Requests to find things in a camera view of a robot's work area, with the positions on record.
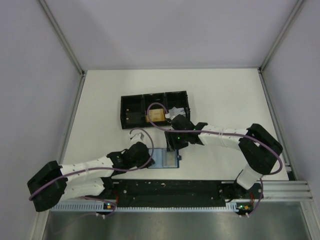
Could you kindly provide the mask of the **blue leather card holder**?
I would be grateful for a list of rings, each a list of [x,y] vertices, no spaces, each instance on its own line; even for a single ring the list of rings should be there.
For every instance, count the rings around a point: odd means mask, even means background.
[[[165,148],[155,148],[152,159],[154,163],[148,169],[178,169],[182,156],[178,150],[167,151]]]

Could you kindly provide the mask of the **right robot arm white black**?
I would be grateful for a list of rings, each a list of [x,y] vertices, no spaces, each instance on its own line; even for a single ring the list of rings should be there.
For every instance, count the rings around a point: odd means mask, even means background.
[[[242,152],[247,162],[233,185],[233,192],[245,198],[260,178],[272,174],[283,152],[282,145],[260,124],[245,129],[223,128],[206,122],[193,124],[184,115],[166,114],[170,130],[166,130],[167,150],[180,150],[192,145],[212,145]]]

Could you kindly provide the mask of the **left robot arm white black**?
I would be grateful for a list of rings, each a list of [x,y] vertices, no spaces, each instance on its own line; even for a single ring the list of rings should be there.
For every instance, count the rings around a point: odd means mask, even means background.
[[[109,198],[114,191],[111,178],[152,166],[155,148],[138,141],[130,148],[75,164],[46,163],[28,182],[29,200],[36,212],[78,197]]]

